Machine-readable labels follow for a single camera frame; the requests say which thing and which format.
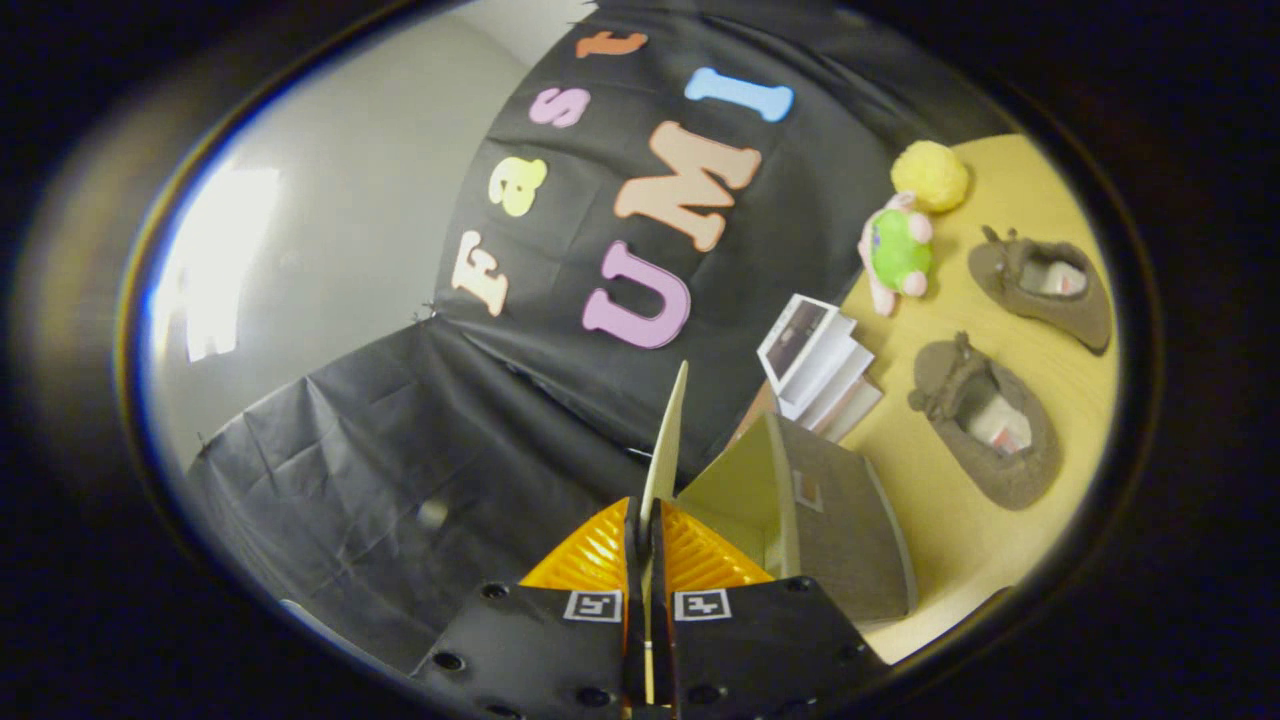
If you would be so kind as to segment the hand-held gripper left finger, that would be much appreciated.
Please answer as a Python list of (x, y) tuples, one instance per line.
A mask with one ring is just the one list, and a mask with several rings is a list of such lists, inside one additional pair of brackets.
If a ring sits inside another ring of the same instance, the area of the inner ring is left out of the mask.
[(520, 580), (484, 580), (413, 679), (456, 719), (622, 719), (645, 696), (634, 511), (589, 518)]

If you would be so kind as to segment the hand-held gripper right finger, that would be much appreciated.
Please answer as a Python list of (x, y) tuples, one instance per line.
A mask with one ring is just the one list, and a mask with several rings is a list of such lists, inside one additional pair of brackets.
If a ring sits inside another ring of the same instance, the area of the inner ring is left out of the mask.
[(668, 501), (652, 532), (655, 665), (677, 719), (828, 719), (887, 675), (817, 579), (769, 575)]

